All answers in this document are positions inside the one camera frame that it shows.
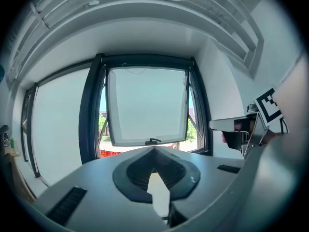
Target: vent slot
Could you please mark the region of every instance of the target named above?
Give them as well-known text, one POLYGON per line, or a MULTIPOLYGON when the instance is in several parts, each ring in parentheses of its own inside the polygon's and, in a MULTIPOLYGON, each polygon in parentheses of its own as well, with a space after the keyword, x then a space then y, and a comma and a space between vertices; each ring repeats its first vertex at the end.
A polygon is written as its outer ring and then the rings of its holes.
POLYGON ((87 190, 83 188, 73 187, 46 216, 52 221, 65 226, 86 192, 87 190))
POLYGON ((232 167, 232 166, 228 166, 228 165, 220 165, 219 167, 217 167, 217 169, 226 171, 226 172, 230 172, 230 173, 234 173, 234 174, 238 174, 238 172, 240 171, 240 168, 238 167, 232 167))

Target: cable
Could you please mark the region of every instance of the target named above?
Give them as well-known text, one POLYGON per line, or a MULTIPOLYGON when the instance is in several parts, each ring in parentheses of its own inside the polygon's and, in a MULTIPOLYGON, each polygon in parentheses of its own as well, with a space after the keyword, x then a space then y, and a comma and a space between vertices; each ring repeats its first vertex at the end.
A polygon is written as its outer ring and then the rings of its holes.
POLYGON ((135 74, 135 75, 140 75, 140 74, 143 74, 145 71, 146 71, 147 69, 145 69, 143 72, 141 72, 141 73, 134 73, 134 72, 130 72, 130 73, 132 73, 132 74, 135 74))
POLYGON ((286 128, 286 133, 288 133, 288 132, 289 132, 289 130, 288 130, 288 127, 287 127, 287 125, 286 125, 286 123, 285 123, 284 119, 282 119, 282 122, 283 122, 283 123, 284 123, 284 125, 285 125, 285 128, 286 128))
POLYGON ((281 134, 283 134, 283 123, 282 123, 282 118, 280 119, 280 127, 281 127, 281 134))

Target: metal bracket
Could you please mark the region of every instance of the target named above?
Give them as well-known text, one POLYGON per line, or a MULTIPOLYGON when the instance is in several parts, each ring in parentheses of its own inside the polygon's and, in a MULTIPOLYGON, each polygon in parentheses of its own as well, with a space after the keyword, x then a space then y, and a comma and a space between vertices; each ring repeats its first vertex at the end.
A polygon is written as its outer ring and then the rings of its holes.
POLYGON ((39 12, 37 11, 37 9, 35 8, 35 6, 34 6, 34 4, 32 2, 30 3, 30 8, 31 8, 32 12, 34 13, 35 17, 39 20, 40 24, 45 29, 45 31, 48 32, 49 31, 49 27, 44 22, 43 18, 40 16, 39 12))
POLYGON ((268 127, 265 127, 260 113, 254 107, 251 107, 251 113, 247 116, 212 120, 209 123, 209 128, 222 131, 228 146, 239 150, 245 159, 253 147, 259 147, 268 131, 268 127), (250 132, 250 121, 253 119, 255 119, 254 128, 250 132), (235 126, 239 123, 241 127, 237 130, 235 126))
POLYGON ((192 119, 191 115, 189 115, 189 119, 190 119, 190 121, 191 121, 193 127, 194 127, 195 130, 197 131, 197 134, 199 135, 199 137, 200 137, 201 139, 203 139, 203 137, 202 137, 201 133, 199 132, 199 129, 197 128, 197 125, 196 125, 195 121, 192 119))

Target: window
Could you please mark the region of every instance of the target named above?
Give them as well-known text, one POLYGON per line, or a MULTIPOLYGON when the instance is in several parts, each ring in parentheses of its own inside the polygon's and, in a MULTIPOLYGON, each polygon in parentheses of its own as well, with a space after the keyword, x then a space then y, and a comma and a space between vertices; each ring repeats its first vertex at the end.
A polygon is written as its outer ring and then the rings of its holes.
MULTIPOLYGON (((189 98, 189 116, 193 119, 195 122, 195 110, 192 100, 191 92, 190 98, 189 98)), ((108 126, 107 119, 107 112, 106 112, 106 99, 105 99, 105 90, 101 93, 101 99, 100 99, 100 112, 99 112, 99 120, 98 120, 98 128, 99 128, 99 135, 102 133, 102 137, 100 139, 99 143, 99 149, 100 149, 100 157, 108 157, 113 156, 116 154, 120 154, 129 150, 143 148, 143 146, 129 146, 129 147, 123 147, 123 146, 113 146, 111 142, 111 136, 110 136, 110 130, 108 126)), ((168 143, 168 144, 160 144, 161 146, 170 147, 173 149, 178 149, 181 151, 192 151, 198 149, 197 146, 197 131, 191 122, 190 119, 188 119, 188 130, 186 135, 186 140, 183 140, 179 143, 168 143)))
POLYGON ((47 186, 82 165, 79 111, 92 61, 57 71, 26 92, 21 116, 24 160, 47 186))
POLYGON ((212 155, 207 97, 194 59, 97 54, 81 114, 83 164, 147 145, 212 155))
POLYGON ((82 165, 78 120, 89 68, 38 87, 33 105, 33 150, 40 175, 53 185, 82 165))

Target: window frame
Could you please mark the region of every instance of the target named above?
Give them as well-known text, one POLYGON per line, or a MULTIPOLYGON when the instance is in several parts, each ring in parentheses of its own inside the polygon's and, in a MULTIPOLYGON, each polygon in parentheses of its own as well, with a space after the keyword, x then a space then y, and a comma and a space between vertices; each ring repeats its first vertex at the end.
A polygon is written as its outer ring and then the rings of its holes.
POLYGON ((43 86, 44 84, 47 84, 50 81, 53 81, 53 80, 55 80, 59 77, 65 76, 67 74, 89 68, 89 64, 91 64, 93 62, 93 60, 94 59, 81 61, 81 62, 78 62, 76 64, 72 64, 70 66, 67 66, 67 67, 65 67, 65 68, 63 68, 59 71, 56 71, 56 72, 48 75, 46 78, 43 78, 38 83, 35 83, 25 93, 25 97, 24 97, 24 100, 23 100, 23 106, 22 106, 22 112, 21 112, 21 128, 20 128, 20 130, 21 130, 22 153, 23 153, 23 157, 24 157, 25 162, 29 162, 29 160, 30 160, 30 164, 31 164, 31 168, 33 170, 34 176, 36 178, 39 178, 47 187, 49 187, 49 184, 40 174, 40 171, 39 171, 39 168, 37 166, 36 159, 35 159, 35 150, 33 149, 33 146, 32 146, 33 144, 32 144, 31 125, 32 125, 33 105, 34 105, 34 102, 35 102, 36 93, 37 93, 39 87, 43 86), (23 128, 23 114, 25 112, 26 98, 27 98, 27 95, 29 95, 29 94, 31 95, 31 97, 30 97, 30 100, 29 100, 28 111, 26 112, 27 113, 27 116, 26 116, 27 117, 27 129, 25 129, 25 128, 23 128), (24 132, 27 135, 27 141, 26 142, 24 140, 24 134, 23 134, 24 132), (27 159, 25 144, 27 144, 27 147, 28 147, 29 159, 27 159))
MULTIPOLYGON (((112 126, 110 125, 110 120, 109 120, 109 118, 110 118, 110 116, 109 116, 109 111, 110 111, 110 106, 109 106, 109 100, 108 100, 108 90, 109 90, 109 88, 108 88, 108 75, 109 75, 109 71, 110 70, 115 70, 115 69, 121 69, 121 68, 126 68, 126 69, 134 69, 134 68, 136 68, 136 67, 140 67, 140 66, 142 66, 142 67, 144 67, 144 65, 140 65, 140 64, 137 64, 137 65, 133 65, 134 63, 131 63, 130 65, 128 65, 128 64, 126 64, 125 66, 113 66, 113 67, 105 67, 106 68, 106 76, 105 76, 105 80, 106 80, 106 85, 105 85, 105 102, 106 102, 106 114, 107 114, 107 123, 108 123, 108 125, 109 125, 109 132, 110 132, 110 137, 111 137, 111 142, 112 142, 112 145, 114 145, 115 144, 115 141, 114 141, 114 136, 113 136, 113 129, 112 129, 112 126)), ((149 68, 149 69, 162 69, 162 70, 177 70, 177 71, 184 71, 184 74, 185 74, 185 76, 187 76, 187 85, 186 85, 186 90, 187 90, 187 92, 189 92, 188 91, 188 89, 189 89, 189 68, 185 68, 185 67, 183 67, 183 68, 179 68, 179 69, 176 69, 176 68, 170 68, 170 67, 164 67, 164 66, 160 66, 160 67, 158 67, 158 66, 152 66, 151 64, 148 64, 147 65, 147 67, 149 68)), ((185 124, 185 139, 186 139, 186 135, 187 135, 187 131, 188 131, 188 119, 189 119, 189 111, 188 111, 188 113, 187 113, 187 119, 186 119, 186 124, 185 124)))
POLYGON ((160 68, 189 71, 188 78, 190 87, 194 91, 192 93, 194 93, 193 99, 195 101, 194 106, 197 113, 196 119, 198 119, 197 125, 199 132, 203 137, 203 139, 200 140, 200 143, 198 142, 198 147, 200 146, 200 148, 190 152, 212 156, 212 132, 208 129, 208 123, 211 121, 210 110, 205 86, 194 57, 179 58, 158 54, 124 54, 105 56, 101 53, 96 55, 95 61, 90 67, 81 102, 79 145, 83 164, 99 158, 98 117, 100 97, 103 88, 105 88, 107 123, 109 124, 110 134, 112 135, 108 111, 108 71, 111 69, 121 69, 125 67, 139 68, 145 66, 152 69, 160 68))
POLYGON ((33 113, 33 104, 34 104, 34 100, 35 100, 35 96, 36 93, 38 91, 38 85, 37 83, 35 83, 32 88, 30 90, 26 91, 25 97, 24 97, 24 102, 23 102, 23 108, 22 108, 22 119, 21 119, 21 142, 22 142, 22 151, 23 151, 23 155, 24 155, 24 160, 25 161, 29 161, 30 160, 30 164, 31 164, 31 168, 33 170, 34 176, 36 178, 40 177, 40 171, 38 169, 36 160, 35 160, 35 154, 32 148, 32 131, 31 131, 31 127, 32 127, 32 113, 33 113), (27 114, 27 129, 25 129, 23 127, 23 114, 25 112, 25 103, 26 103, 26 99, 27 96, 30 94, 30 99, 29 99, 29 104, 28 104, 28 110, 26 111, 27 114), (24 140, 24 133, 26 133, 26 138, 27 141, 25 142, 24 140), (25 149, 25 144, 27 144, 27 148, 28 148, 28 154, 29 154, 29 159, 27 159, 27 155, 26 155, 26 149, 25 149))

